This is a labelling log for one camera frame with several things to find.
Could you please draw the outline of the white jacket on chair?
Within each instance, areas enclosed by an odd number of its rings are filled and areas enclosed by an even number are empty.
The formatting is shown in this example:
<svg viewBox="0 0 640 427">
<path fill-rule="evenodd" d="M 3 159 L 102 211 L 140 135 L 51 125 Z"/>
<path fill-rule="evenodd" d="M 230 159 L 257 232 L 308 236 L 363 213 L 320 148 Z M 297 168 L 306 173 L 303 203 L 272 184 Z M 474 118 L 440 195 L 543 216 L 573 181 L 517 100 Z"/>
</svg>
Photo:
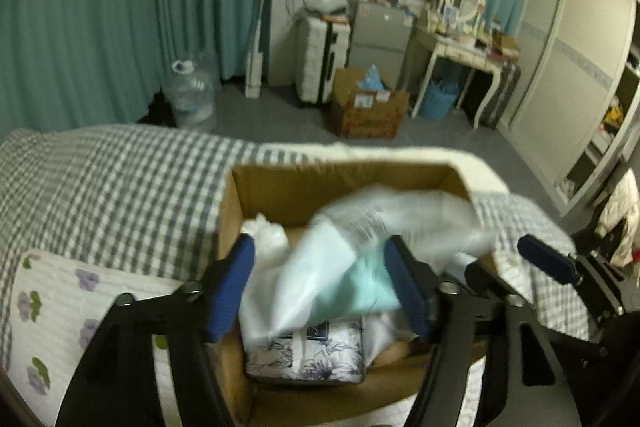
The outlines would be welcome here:
<svg viewBox="0 0 640 427">
<path fill-rule="evenodd" d="M 632 246 L 639 228 L 639 189 L 637 177 L 631 168 L 618 181 L 600 213 L 596 234 L 603 239 L 617 225 L 623 225 L 622 236 L 614 249 L 611 263 L 623 268 L 632 261 Z"/>
</svg>

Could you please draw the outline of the brown cardboard box on bed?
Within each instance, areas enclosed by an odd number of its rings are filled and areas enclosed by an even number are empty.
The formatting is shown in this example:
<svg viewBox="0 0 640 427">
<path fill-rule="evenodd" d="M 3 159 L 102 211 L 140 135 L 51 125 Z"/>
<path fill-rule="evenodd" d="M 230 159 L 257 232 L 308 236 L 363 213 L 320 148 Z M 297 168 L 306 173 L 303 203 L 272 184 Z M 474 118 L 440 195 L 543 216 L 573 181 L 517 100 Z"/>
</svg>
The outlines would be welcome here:
<svg viewBox="0 0 640 427">
<path fill-rule="evenodd" d="M 495 248 L 456 168 L 406 162 L 235 167 L 218 233 L 222 255 L 241 234 L 255 244 L 220 349 L 240 426 L 336 421 L 416 393 L 431 359 L 408 341 L 384 242 L 401 236 L 436 272 Z"/>
</svg>

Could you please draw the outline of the striped dark suitcase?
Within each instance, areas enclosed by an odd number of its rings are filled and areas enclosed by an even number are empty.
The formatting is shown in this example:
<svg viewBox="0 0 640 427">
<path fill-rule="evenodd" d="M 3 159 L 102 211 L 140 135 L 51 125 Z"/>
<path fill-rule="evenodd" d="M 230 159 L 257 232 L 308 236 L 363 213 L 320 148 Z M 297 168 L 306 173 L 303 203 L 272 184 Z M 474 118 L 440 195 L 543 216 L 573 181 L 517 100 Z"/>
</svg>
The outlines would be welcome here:
<svg viewBox="0 0 640 427">
<path fill-rule="evenodd" d="M 482 117 L 480 117 L 480 123 L 484 127 L 490 129 L 497 127 L 520 78 L 521 69 L 518 65 L 510 63 L 503 66 L 498 90 L 485 107 Z"/>
</svg>

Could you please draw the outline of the white suitcase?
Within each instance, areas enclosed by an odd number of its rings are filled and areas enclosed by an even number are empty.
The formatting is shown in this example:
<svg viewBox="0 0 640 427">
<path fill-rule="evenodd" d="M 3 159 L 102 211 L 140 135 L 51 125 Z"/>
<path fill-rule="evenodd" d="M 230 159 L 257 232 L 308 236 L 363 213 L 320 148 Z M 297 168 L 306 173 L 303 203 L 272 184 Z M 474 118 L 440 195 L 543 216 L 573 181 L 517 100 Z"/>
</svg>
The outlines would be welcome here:
<svg viewBox="0 0 640 427">
<path fill-rule="evenodd" d="M 337 69 L 346 65 L 350 25 L 345 17 L 305 16 L 298 22 L 295 88 L 303 104 L 331 100 Z"/>
</svg>

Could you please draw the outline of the clear water jug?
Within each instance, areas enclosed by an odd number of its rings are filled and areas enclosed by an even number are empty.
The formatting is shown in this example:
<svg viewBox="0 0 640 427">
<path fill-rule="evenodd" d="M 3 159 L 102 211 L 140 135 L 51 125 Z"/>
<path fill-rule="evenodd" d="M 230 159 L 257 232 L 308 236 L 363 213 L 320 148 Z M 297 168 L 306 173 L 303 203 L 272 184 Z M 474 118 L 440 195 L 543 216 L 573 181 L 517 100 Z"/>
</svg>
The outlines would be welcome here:
<svg viewBox="0 0 640 427">
<path fill-rule="evenodd" d="M 179 129 L 212 132 L 217 124 L 214 76 L 193 60 L 177 60 L 163 84 Z"/>
</svg>

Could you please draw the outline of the cardboard box on floor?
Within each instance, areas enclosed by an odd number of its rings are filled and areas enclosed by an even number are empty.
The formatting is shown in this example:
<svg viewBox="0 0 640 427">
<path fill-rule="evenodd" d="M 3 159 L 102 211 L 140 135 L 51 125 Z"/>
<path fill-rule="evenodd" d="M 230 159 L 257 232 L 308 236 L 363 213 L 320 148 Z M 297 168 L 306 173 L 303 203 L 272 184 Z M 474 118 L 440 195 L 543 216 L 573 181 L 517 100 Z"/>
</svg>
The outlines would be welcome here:
<svg viewBox="0 0 640 427">
<path fill-rule="evenodd" d="M 337 69 L 330 128 L 341 139 L 394 139 L 408 112 L 410 95 L 361 89 L 365 75 L 361 68 Z"/>
</svg>

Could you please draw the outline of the white stick vacuum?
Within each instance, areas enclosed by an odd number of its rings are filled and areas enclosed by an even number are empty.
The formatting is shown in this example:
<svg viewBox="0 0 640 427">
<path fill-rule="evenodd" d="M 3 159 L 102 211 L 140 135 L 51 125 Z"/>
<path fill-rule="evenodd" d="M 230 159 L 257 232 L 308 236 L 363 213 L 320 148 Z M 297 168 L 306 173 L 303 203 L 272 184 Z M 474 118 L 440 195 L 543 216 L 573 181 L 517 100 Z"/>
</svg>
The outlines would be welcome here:
<svg viewBox="0 0 640 427">
<path fill-rule="evenodd" d="M 259 0 L 255 31 L 250 39 L 250 48 L 246 57 L 244 95 L 250 100 L 257 100 L 260 97 L 260 91 L 262 91 L 262 65 L 264 64 L 262 32 L 265 26 L 265 16 L 269 12 L 267 4 L 268 0 Z"/>
</svg>

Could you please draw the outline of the white quilt purple flowers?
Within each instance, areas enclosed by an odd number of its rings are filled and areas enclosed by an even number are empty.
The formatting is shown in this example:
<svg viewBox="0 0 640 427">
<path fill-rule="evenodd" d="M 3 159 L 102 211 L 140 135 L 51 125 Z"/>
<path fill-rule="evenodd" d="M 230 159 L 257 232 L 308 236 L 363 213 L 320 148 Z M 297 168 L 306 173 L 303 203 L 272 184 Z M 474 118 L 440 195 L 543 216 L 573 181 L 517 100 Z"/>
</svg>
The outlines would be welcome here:
<svg viewBox="0 0 640 427">
<path fill-rule="evenodd" d="M 32 248 L 18 256 L 9 325 L 9 380 L 41 424 L 53 426 L 77 366 L 122 294 L 192 300 L 196 282 L 88 265 Z"/>
</svg>

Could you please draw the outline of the white dressing table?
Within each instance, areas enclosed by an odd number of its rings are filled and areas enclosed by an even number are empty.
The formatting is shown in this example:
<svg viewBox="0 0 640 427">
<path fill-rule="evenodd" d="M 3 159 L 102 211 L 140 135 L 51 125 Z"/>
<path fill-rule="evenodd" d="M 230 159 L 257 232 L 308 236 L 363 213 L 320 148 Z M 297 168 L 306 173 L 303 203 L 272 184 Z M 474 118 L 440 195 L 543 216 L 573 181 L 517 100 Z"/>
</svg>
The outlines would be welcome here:
<svg viewBox="0 0 640 427">
<path fill-rule="evenodd" d="M 498 90 L 503 66 L 513 62 L 503 61 L 495 53 L 471 49 L 459 40 L 436 34 L 434 31 L 429 31 L 425 26 L 416 26 L 413 31 L 413 38 L 422 49 L 430 52 L 431 56 L 428 59 L 426 71 L 419 84 L 416 101 L 413 102 L 413 106 L 409 109 L 410 117 L 416 118 L 419 116 L 419 109 L 434 72 L 440 62 L 445 62 L 447 65 L 456 65 L 458 69 L 466 72 L 464 83 L 459 88 L 459 95 L 456 101 L 457 108 L 460 108 L 465 100 L 477 72 L 490 77 L 489 86 L 480 98 L 477 109 L 475 109 L 471 117 L 474 129 L 483 126 L 480 123 L 480 117 L 482 117 L 485 107 Z"/>
</svg>

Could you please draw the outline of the large teal curtain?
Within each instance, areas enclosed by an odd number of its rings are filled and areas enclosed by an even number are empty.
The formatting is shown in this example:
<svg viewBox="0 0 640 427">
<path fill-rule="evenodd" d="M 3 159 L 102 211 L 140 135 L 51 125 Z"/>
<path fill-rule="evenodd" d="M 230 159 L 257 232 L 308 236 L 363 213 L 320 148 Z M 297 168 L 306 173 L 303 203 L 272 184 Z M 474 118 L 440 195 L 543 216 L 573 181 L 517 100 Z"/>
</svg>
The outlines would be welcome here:
<svg viewBox="0 0 640 427">
<path fill-rule="evenodd" d="M 1 0 L 1 130 L 139 120 L 179 60 L 244 74 L 260 0 Z"/>
</svg>

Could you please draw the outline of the grey mini fridge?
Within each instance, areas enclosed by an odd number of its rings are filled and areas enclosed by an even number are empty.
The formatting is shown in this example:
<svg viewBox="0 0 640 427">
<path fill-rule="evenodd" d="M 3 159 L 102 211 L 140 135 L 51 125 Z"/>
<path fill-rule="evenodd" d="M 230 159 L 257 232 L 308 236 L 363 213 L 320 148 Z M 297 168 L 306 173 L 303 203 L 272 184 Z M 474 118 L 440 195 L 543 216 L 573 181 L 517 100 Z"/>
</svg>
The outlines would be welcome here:
<svg viewBox="0 0 640 427">
<path fill-rule="evenodd" d="M 349 68 L 375 66 L 392 90 L 398 89 L 414 14 L 381 3 L 357 1 L 348 51 Z"/>
</svg>

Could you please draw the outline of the blue laundry basket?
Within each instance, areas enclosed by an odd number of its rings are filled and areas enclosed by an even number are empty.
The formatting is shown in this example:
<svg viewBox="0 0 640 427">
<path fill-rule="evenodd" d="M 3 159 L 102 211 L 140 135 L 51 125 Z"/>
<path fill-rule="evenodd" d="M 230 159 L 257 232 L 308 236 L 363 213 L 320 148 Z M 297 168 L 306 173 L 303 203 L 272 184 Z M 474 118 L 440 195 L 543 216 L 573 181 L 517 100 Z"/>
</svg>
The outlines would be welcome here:
<svg viewBox="0 0 640 427">
<path fill-rule="evenodd" d="M 457 80 L 431 81 L 426 89 L 419 115 L 426 120 L 440 121 L 447 117 L 459 95 Z"/>
</svg>

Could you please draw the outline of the white oval vanity mirror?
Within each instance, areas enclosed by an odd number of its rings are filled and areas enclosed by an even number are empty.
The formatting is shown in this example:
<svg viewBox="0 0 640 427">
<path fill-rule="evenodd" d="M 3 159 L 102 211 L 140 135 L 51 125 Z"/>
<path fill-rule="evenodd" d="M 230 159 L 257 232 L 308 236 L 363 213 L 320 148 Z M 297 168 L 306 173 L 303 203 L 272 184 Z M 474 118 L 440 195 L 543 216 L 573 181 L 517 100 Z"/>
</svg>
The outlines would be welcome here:
<svg viewBox="0 0 640 427">
<path fill-rule="evenodd" d="M 448 29 L 477 32 L 484 23 L 486 0 L 439 0 L 438 12 Z"/>
</svg>

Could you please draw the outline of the clear plastic bag pack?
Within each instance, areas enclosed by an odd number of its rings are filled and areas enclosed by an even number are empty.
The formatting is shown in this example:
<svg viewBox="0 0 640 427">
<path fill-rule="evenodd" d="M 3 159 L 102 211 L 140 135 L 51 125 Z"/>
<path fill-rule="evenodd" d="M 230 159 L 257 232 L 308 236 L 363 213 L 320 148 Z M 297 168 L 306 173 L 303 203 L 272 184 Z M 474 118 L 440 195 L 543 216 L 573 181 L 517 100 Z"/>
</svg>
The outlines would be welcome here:
<svg viewBox="0 0 640 427">
<path fill-rule="evenodd" d="M 259 254 L 242 297 L 246 345 L 326 321 L 399 309 L 384 265 L 387 239 L 398 235 L 416 259 L 442 273 L 454 258 L 491 253 L 496 236 L 474 206 L 444 191 L 364 188 L 324 206 L 296 245 Z"/>
</svg>

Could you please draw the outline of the white sliding wardrobe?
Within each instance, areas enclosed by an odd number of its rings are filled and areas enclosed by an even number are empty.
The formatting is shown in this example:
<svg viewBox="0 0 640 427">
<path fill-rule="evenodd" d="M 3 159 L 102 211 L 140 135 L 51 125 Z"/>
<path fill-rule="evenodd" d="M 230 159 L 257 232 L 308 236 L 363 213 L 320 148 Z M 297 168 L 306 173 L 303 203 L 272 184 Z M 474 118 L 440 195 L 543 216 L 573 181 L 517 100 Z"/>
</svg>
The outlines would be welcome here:
<svg viewBox="0 0 640 427">
<path fill-rule="evenodd" d="M 627 66 L 639 0 L 525 0 L 521 78 L 500 130 L 561 216 L 596 191 L 632 118 L 598 150 L 598 129 Z"/>
</svg>

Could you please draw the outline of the floral tissue pack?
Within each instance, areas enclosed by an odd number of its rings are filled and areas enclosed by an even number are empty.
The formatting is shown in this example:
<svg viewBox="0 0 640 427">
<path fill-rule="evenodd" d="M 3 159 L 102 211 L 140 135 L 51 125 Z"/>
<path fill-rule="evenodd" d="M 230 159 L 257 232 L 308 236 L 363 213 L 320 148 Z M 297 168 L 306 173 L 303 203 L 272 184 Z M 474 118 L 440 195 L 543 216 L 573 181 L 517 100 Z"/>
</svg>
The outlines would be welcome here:
<svg viewBox="0 0 640 427">
<path fill-rule="evenodd" d="M 285 384 L 359 384 L 366 376 L 361 320 L 324 322 L 246 345 L 245 372 Z"/>
</svg>

